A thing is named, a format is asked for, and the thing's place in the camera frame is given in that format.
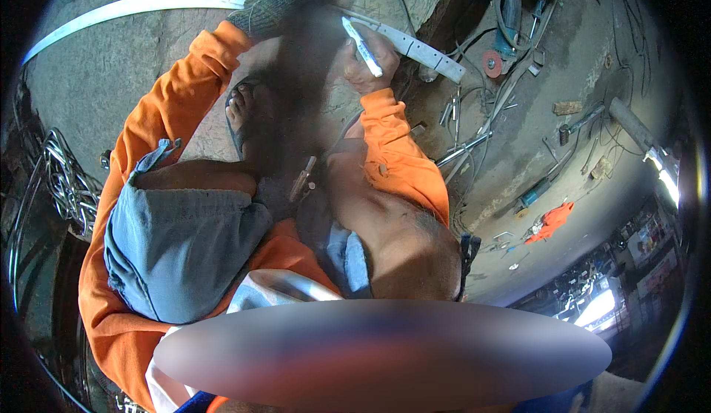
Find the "fluorescent light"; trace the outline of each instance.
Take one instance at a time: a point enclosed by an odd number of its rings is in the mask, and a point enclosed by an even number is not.
[[[600,293],[595,299],[588,303],[587,308],[582,312],[580,317],[575,321],[577,326],[585,326],[600,319],[605,314],[608,314],[615,308],[615,296],[612,290],[608,289]]]
[[[642,161],[645,161],[647,159],[652,159],[654,166],[657,167],[657,171],[659,171],[659,179],[664,182],[664,185],[669,190],[669,195],[674,201],[676,208],[679,208],[679,188],[677,188],[676,184],[674,183],[674,180],[671,178],[671,174],[669,174],[669,171],[663,169],[662,162],[659,159],[659,153],[655,148],[650,148],[650,150],[646,152]]]
[[[674,201],[676,208],[679,208],[679,188],[676,187],[676,184],[674,183],[674,180],[671,179],[669,172],[666,169],[662,170],[662,172],[659,173],[659,179],[664,182],[667,189],[669,190],[669,195]]]

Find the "white marker pen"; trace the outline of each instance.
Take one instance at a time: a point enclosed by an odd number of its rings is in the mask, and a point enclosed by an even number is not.
[[[370,53],[370,50],[368,50],[368,45],[365,44],[363,37],[360,36],[358,31],[356,31],[356,28],[354,28],[351,24],[351,20],[341,17],[341,21],[343,22],[343,28],[346,29],[348,36],[355,40],[356,48],[358,48],[358,52],[360,52],[360,56],[363,57],[365,64],[368,65],[370,72],[373,73],[376,78],[382,77],[383,70],[378,65],[378,62],[375,61],[373,54]]]

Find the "orange rag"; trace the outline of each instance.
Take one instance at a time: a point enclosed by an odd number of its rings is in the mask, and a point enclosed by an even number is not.
[[[538,240],[549,238],[568,219],[568,214],[573,211],[574,202],[562,204],[556,209],[552,209],[543,215],[543,227],[538,234],[532,235],[524,243],[537,242]]]

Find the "blurred patch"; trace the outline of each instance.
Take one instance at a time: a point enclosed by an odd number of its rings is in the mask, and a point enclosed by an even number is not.
[[[432,412],[561,392],[611,360],[561,320],[472,303],[362,299],[242,311],[184,327],[155,350],[188,386],[340,412]]]

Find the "knee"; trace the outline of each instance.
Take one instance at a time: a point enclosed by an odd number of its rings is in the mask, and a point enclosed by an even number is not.
[[[244,162],[191,160],[140,174],[134,184],[140,189],[226,189],[254,197],[255,176]]]

